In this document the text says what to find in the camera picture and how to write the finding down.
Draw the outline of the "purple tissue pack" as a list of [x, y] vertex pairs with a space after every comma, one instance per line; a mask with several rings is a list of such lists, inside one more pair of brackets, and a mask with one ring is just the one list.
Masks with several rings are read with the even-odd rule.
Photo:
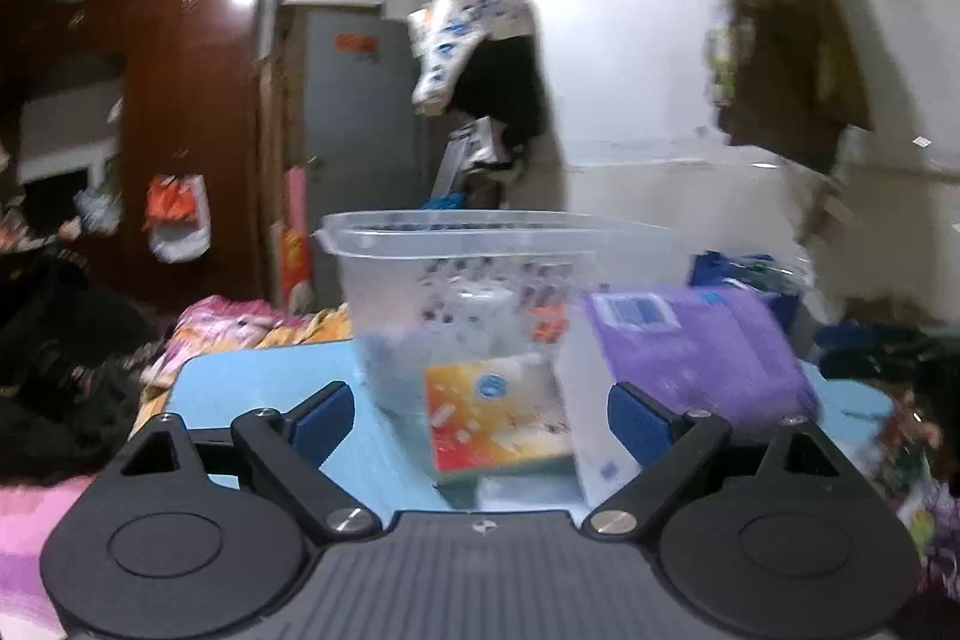
[[633, 458], [607, 424], [623, 381], [670, 413], [709, 411], [737, 427], [820, 416], [811, 382], [758, 294], [735, 287], [589, 292], [568, 305], [556, 354], [579, 486], [596, 507], [658, 458], [658, 424], [640, 425]]

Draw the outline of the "orange white medicine box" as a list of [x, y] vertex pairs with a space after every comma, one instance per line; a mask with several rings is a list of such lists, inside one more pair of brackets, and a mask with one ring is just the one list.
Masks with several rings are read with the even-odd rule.
[[435, 365], [423, 380], [439, 482], [526, 471], [573, 453], [560, 386], [542, 354]]

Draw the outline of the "clear plastic basket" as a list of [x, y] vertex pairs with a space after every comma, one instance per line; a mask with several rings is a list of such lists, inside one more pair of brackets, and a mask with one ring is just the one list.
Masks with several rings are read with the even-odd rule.
[[551, 356], [579, 294], [672, 286], [688, 268], [672, 230], [566, 211], [338, 213], [314, 239], [337, 262], [371, 398], [400, 416], [425, 413], [433, 365]]

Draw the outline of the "pink floral blanket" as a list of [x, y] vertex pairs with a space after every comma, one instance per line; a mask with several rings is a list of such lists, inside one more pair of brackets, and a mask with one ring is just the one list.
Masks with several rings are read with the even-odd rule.
[[212, 353], [347, 341], [353, 336], [347, 307], [290, 315], [265, 301], [238, 302], [210, 296], [187, 307], [160, 355], [142, 378], [171, 388], [189, 360]]

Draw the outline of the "blue shopping bag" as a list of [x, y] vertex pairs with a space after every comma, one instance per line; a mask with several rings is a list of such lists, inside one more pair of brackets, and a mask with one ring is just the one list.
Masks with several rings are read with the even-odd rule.
[[697, 255], [686, 286], [700, 289], [710, 304], [722, 304], [750, 338], [770, 338], [799, 354], [807, 335], [804, 299], [807, 283], [794, 266], [771, 255]]

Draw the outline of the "orange white plastic bag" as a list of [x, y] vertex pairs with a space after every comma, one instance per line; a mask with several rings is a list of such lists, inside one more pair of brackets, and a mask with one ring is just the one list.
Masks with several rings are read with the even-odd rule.
[[158, 175], [146, 189], [148, 247], [161, 263], [201, 259], [212, 247], [212, 216], [202, 175]]

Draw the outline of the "grey door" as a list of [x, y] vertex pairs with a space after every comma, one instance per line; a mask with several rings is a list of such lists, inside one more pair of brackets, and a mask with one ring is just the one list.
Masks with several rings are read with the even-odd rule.
[[304, 31], [308, 230], [348, 211], [427, 199], [427, 142], [412, 107], [418, 64], [407, 26], [369, 11], [314, 8]]

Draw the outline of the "brown hanging bag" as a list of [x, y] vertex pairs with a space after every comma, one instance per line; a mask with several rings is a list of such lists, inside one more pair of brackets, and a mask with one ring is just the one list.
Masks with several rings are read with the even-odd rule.
[[732, 91], [719, 104], [732, 146], [827, 174], [848, 128], [869, 131], [866, 85], [836, 0], [732, 0]]

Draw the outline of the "dark red wooden wardrobe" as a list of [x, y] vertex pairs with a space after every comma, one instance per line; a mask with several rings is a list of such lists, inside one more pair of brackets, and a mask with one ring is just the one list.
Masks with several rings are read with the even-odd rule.
[[[124, 219], [94, 242], [101, 280], [178, 312], [206, 296], [265, 294], [257, 214], [257, 0], [3, 0], [2, 83], [14, 89], [76, 52], [124, 62], [119, 120]], [[148, 247], [156, 175], [202, 175], [212, 243], [168, 265]]]

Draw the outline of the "white black hanging jacket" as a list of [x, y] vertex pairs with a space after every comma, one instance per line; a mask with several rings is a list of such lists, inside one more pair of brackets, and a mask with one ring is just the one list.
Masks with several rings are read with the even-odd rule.
[[500, 128], [511, 159], [547, 128], [537, 25], [527, 0], [433, 0], [418, 39], [412, 104], [423, 117], [459, 112]]

